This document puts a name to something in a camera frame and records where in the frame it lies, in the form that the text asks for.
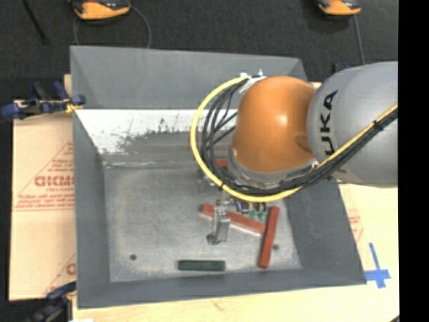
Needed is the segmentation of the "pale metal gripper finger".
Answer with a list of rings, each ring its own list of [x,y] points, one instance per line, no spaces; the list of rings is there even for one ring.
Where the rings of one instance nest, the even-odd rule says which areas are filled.
[[[231,218],[226,212],[219,213],[219,241],[225,242],[228,238]]]
[[[221,210],[215,208],[212,219],[212,232],[210,234],[210,243],[219,243],[221,235]]]

